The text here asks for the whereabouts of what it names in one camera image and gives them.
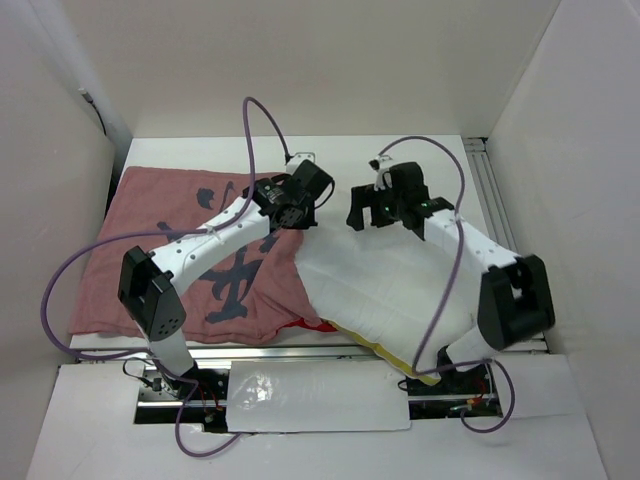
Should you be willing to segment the white pillow with yellow edge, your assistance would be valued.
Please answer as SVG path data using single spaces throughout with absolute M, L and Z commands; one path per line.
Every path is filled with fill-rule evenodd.
M 433 370 L 438 351 L 476 318 L 480 279 L 460 270 L 438 325 L 419 346 L 453 260 L 400 226 L 354 232 L 320 225 L 304 234 L 295 265 L 318 316 L 405 375 L 413 362 Z

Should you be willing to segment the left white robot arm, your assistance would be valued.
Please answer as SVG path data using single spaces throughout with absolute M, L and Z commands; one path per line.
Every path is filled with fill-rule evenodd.
M 315 221 L 316 201 L 335 180 L 310 160 L 293 172 L 253 179 L 229 206 L 201 225 L 202 234 L 182 234 L 145 252 L 136 246 L 123 257 L 118 299 L 137 324 L 160 368 L 163 389 L 176 399 L 196 390 L 199 369 L 182 327 L 181 296 L 207 270 L 237 250 L 280 229 L 304 230 Z

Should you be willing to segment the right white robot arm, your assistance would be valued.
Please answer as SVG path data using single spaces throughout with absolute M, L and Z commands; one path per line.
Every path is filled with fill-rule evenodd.
M 338 329 L 406 375 L 457 392 L 469 383 L 471 370 L 481 361 L 554 326 L 546 267 L 536 255 L 523 257 L 492 241 L 460 216 L 457 205 L 430 196 L 417 163 L 388 166 L 388 159 L 380 155 L 370 161 L 377 174 L 374 183 L 352 188 L 347 226 L 363 230 L 364 215 L 369 213 L 373 227 L 400 223 L 421 241 L 440 248 L 454 260 L 445 285 L 446 296 L 462 271 L 478 279 L 476 315 L 459 339 L 437 350 L 433 367 L 418 364 L 426 348 L 424 341 L 418 343 L 414 353 L 400 354 L 399 328 L 392 329 L 389 340 L 375 334 L 372 325 L 343 323 Z

